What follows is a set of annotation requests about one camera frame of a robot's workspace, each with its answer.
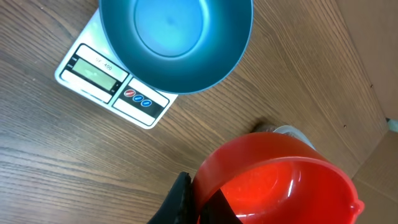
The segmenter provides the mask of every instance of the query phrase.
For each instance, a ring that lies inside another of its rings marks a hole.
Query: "scale platform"
[[[146,86],[122,66],[98,9],[56,69],[55,79],[144,129],[153,128],[178,97]]]

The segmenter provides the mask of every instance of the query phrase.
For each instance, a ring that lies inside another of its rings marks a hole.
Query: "wooden table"
[[[255,0],[236,70],[148,131],[54,80],[97,7],[0,0],[1,223],[145,223],[180,171],[262,119],[298,127],[350,176],[387,131],[334,0]]]

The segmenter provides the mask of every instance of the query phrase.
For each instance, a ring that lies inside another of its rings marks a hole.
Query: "blue button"
[[[148,107],[150,105],[152,105],[151,100],[144,100],[141,102],[141,106],[143,106],[143,107]]]
[[[144,96],[142,95],[136,95],[135,97],[132,98],[134,102],[141,102],[144,99]]]

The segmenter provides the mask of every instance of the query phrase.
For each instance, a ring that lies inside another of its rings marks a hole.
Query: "metal bowl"
[[[103,27],[124,66],[168,93],[216,85],[249,42],[252,0],[99,0]]]

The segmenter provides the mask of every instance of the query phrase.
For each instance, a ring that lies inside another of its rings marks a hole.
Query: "red plastic bowl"
[[[354,223],[364,209],[351,179],[293,137],[252,133],[221,146],[193,180],[197,215],[221,189],[243,223]]]

